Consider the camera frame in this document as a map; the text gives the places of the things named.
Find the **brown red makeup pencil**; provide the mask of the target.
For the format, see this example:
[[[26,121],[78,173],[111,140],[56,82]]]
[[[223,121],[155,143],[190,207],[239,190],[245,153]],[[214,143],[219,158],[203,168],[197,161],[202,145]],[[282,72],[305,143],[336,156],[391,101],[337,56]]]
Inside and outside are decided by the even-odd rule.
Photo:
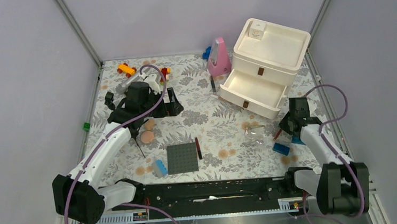
[[[282,130],[279,129],[279,130],[277,131],[276,135],[274,136],[273,140],[276,141],[276,140],[278,139],[278,137],[280,136],[281,132],[282,132]]]

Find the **clear plastic bag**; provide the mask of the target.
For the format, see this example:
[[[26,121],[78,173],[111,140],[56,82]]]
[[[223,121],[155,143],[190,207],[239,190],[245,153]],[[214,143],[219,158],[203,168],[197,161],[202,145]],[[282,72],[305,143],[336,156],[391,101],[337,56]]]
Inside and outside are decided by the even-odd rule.
[[[266,140],[265,126],[250,125],[244,130],[245,140],[248,143],[262,145]]]

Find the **dark red lipstick tube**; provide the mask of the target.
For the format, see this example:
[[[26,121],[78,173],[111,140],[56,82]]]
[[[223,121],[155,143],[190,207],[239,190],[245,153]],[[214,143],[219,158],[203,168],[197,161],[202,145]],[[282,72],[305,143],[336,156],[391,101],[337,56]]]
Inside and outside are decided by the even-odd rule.
[[[197,137],[195,138],[195,143],[196,143],[197,155],[199,157],[199,160],[202,160],[203,156],[202,156],[202,152],[201,152],[201,149],[200,149],[200,143],[199,143],[199,140],[198,140]]]

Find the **cream three-drawer organizer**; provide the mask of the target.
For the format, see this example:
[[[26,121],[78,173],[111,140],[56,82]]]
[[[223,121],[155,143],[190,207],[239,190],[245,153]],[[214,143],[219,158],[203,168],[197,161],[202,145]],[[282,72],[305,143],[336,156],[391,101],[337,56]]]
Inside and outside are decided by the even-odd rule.
[[[250,38],[246,21],[234,47],[232,71],[220,86],[220,97],[267,119],[275,119],[301,68],[311,35],[275,23],[261,40]]]

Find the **white cosmetic box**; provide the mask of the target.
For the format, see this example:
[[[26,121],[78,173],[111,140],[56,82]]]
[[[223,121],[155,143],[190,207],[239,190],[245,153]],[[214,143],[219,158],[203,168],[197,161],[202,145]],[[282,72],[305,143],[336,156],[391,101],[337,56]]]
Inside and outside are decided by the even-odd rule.
[[[265,33],[266,26],[267,26],[267,24],[264,21],[261,21],[261,20],[254,21],[253,20],[250,24],[250,27],[248,28],[248,36],[250,38],[261,40]]]

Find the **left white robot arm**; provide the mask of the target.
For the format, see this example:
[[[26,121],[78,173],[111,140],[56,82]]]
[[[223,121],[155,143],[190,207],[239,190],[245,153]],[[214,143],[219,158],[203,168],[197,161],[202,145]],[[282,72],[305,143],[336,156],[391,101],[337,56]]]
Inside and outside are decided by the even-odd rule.
[[[122,179],[101,188],[108,165],[149,118],[175,117],[183,110],[174,89],[159,86],[151,76],[133,81],[125,97],[114,104],[114,94],[107,92],[105,104],[111,109],[108,123],[87,156],[67,175],[58,174],[52,181],[55,210],[65,220],[96,224],[102,214],[126,203],[137,209],[144,203],[144,185]]]

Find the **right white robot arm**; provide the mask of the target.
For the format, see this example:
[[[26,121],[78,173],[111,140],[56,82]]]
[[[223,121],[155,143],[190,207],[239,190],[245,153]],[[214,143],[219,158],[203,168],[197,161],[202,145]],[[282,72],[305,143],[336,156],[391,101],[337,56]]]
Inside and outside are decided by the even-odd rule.
[[[369,170],[353,161],[322,133],[323,123],[312,117],[306,97],[290,98],[289,110],[279,123],[282,131],[298,137],[321,165],[317,174],[309,167],[291,167],[284,188],[290,196],[303,191],[317,200],[323,214],[360,216],[369,209]]]

